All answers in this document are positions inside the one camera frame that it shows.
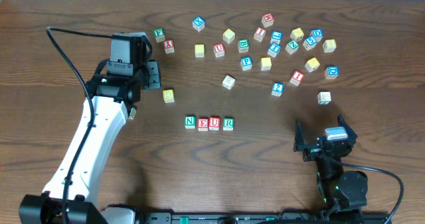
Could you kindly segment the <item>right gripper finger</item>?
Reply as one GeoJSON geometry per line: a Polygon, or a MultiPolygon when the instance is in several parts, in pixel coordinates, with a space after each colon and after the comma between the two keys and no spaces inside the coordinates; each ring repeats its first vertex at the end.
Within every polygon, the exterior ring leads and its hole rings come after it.
{"type": "Polygon", "coordinates": [[[337,128],[337,139],[338,140],[356,140],[358,135],[355,131],[348,125],[344,117],[339,114],[337,117],[338,128],[337,128]]]}
{"type": "Polygon", "coordinates": [[[296,122],[295,138],[294,138],[294,152],[302,152],[305,149],[305,142],[303,138],[303,132],[301,130],[300,123],[296,122]]]}

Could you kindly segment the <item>green R block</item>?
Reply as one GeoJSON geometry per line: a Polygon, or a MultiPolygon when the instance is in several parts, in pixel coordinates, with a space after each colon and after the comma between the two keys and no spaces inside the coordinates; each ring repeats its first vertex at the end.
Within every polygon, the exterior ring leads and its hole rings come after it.
{"type": "Polygon", "coordinates": [[[224,118],[223,119],[223,130],[224,131],[233,131],[234,129],[234,118],[224,118]]]}

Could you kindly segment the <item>green N block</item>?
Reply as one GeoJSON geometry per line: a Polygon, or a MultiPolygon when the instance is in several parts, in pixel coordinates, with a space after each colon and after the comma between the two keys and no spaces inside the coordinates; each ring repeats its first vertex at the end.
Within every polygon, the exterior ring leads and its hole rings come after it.
{"type": "Polygon", "coordinates": [[[194,116],[185,117],[185,128],[186,129],[195,129],[196,128],[196,118],[194,116]]]}

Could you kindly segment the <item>red E block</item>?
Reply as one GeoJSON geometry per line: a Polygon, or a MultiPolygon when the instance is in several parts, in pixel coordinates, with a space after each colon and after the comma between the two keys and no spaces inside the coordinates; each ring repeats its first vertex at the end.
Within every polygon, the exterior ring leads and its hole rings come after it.
{"type": "Polygon", "coordinates": [[[208,131],[209,130],[209,119],[208,118],[199,118],[197,123],[198,131],[208,131]]]}

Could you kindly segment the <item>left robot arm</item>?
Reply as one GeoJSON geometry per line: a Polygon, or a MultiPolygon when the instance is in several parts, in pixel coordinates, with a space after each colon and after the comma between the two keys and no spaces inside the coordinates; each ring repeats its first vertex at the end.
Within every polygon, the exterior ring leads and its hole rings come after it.
{"type": "Polygon", "coordinates": [[[69,148],[40,195],[24,196],[21,223],[144,223],[136,207],[117,204],[99,211],[98,189],[112,146],[122,127],[135,117],[146,90],[161,88],[158,62],[146,33],[114,33],[110,58],[88,81],[82,116],[69,148]]]}

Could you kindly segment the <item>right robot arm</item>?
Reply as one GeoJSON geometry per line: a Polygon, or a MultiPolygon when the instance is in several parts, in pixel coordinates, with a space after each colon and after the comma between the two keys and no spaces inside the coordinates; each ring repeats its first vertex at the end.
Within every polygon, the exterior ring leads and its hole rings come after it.
{"type": "Polygon", "coordinates": [[[367,204],[366,174],[345,171],[341,163],[341,158],[351,153],[357,134],[341,115],[337,121],[338,126],[325,129],[324,135],[314,144],[305,143],[300,123],[297,123],[294,139],[294,152],[301,152],[303,161],[316,163],[317,187],[327,205],[320,215],[327,221],[342,211],[359,212],[367,204]]]}

